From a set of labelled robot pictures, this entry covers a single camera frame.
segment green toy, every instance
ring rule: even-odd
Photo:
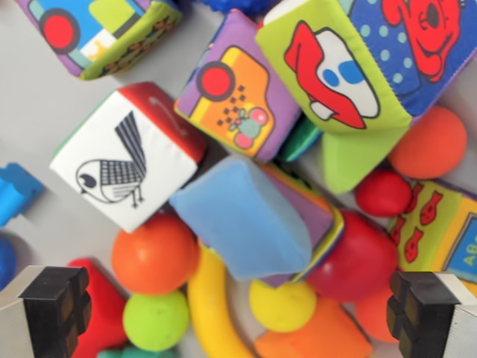
[[[102,351],[97,358],[179,358],[179,354],[175,349],[147,352],[136,347],[128,347],[123,351]]]
[[[180,291],[167,295],[133,295],[126,303],[123,325],[127,337],[145,351],[175,346],[189,326],[189,307]]]

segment blue foam block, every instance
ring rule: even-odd
[[[305,223],[249,159],[222,160],[170,202],[236,280],[295,273],[310,262]]]
[[[17,163],[0,169],[0,227],[25,213],[42,191],[43,185]]]

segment orange ball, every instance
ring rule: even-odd
[[[356,302],[356,319],[370,336],[383,342],[396,342],[388,329],[386,306],[393,292],[387,285]]]
[[[124,287],[142,295],[163,295],[182,286],[198,265],[195,235],[178,217],[153,216],[133,233],[120,231],[112,264]]]
[[[453,170],[464,158],[467,133],[450,110],[434,106],[397,143],[388,159],[400,173],[432,179]]]

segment green ball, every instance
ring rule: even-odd
[[[189,326],[189,307],[182,292],[133,295],[122,317],[129,340],[144,351],[165,351],[176,345]]]

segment black and white bird illustration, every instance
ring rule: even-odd
[[[131,195],[136,208],[137,201],[144,201],[141,184],[146,176],[146,160],[132,111],[115,127],[115,131],[132,161],[89,160],[76,172],[76,181],[81,194],[91,195],[105,204],[118,203]]]

